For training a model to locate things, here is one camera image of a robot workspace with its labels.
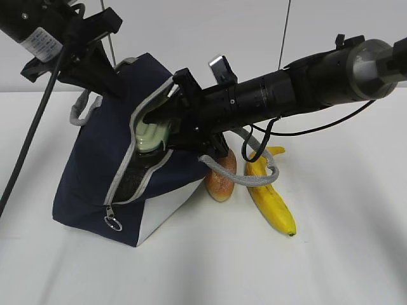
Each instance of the label sticker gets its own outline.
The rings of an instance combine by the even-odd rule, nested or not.
[[[28,52],[42,62],[49,62],[62,50],[62,43],[57,41],[42,27],[37,28],[25,41],[20,43]]]

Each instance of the bread roll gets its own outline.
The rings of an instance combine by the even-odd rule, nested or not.
[[[232,173],[236,174],[236,157],[231,149],[229,149],[227,157],[218,159],[217,162]],[[213,170],[211,170],[211,172],[206,176],[205,185],[208,193],[218,202],[224,202],[229,199],[233,192],[233,188],[235,187],[234,182],[214,172]]]

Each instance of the metal cylinder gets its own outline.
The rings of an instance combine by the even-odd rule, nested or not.
[[[386,97],[397,82],[380,77],[376,60],[391,49],[384,41],[372,39],[352,48],[334,51],[308,70],[309,82],[320,105],[332,106]]]
[[[282,70],[213,92],[204,99],[199,122],[212,133],[275,118],[296,107],[291,79]]]

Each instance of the bag strap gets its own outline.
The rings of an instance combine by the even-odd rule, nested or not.
[[[85,118],[79,119],[82,112],[85,110],[86,105],[88,105],[90,96],[90,90],[84,90],[82,94],[76,100],[76,103],[71,108],[71,117],[69,118],[69,122],[74,126],[84,126],[89,121],[90,116],[92,115],[93,111],[102,105],[103,98],[98,96],[95,99],[95,102],[90,106],[88,114]]]
[[[246,139],[250,135],[250,133],[244,128],[238,128],[232,131],[241,136],[243,139]],[[259,146],[261,145],[259,141],[257,141],[256,138],[253,136],[250,137],[248,144],[253,150],[259,149]],[[210,169],[214,170],[218,174],[226,177],[234,183],[240,184],[242,186],[256,187],[265,186],[267,184],[275,182],[280,174],[279,169],[275,164],[273,155],[270,154],[267,149],[263,151],[262,156],[265,157],[267,160],[267,168],[272,171],[272,174],[270,176],[235,175],[231,171],[227,170],[225,167],[221,166],[218,162],[213,160],[213,158],[208,155],[199,157],[199,161],[205,163]]]

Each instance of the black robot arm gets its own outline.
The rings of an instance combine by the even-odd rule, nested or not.
[[[394,47],[363,36],[336,38],[336,48],[297,60],[282,70],[237,83],[225,57],[210,63],[218,85],[201,89],[190,71],[174,76],[179,91],[150,112],[146,123],[171,119],[168,146],[224,156],[222,132],[260,121],[376,100],[407,80],[407,38]]]

